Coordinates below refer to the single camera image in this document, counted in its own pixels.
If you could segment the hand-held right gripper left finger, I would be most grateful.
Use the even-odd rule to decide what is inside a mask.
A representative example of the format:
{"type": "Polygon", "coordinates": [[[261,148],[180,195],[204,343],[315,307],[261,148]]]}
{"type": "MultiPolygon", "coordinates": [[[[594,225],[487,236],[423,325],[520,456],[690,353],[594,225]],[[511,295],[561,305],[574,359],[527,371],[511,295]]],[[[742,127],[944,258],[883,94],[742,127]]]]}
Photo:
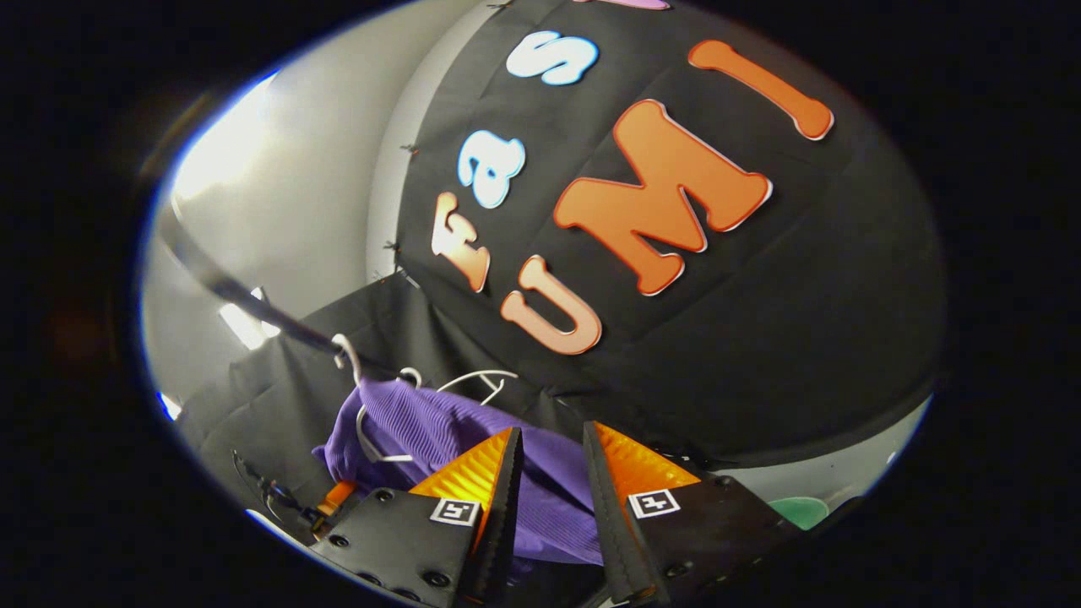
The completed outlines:
{"type": "Polygon", "coordinates": [[[310,550],[406,607],[494,607],[513,561],[522,472],[521,431],[503,429],[412,489],[355,501],[310,550]]]}

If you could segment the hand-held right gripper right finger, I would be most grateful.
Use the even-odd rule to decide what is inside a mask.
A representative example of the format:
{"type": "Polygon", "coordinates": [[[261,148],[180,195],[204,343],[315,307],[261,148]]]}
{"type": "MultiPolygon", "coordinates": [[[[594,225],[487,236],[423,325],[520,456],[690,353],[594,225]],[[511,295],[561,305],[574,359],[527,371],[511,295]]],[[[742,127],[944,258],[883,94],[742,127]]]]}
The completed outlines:
{"type": "Polygon", "coordinates": [[[696,475],[597,421],[583,426],[611,600],[683,607],[802,541],[802,530],[729,475],[696,475]]]}

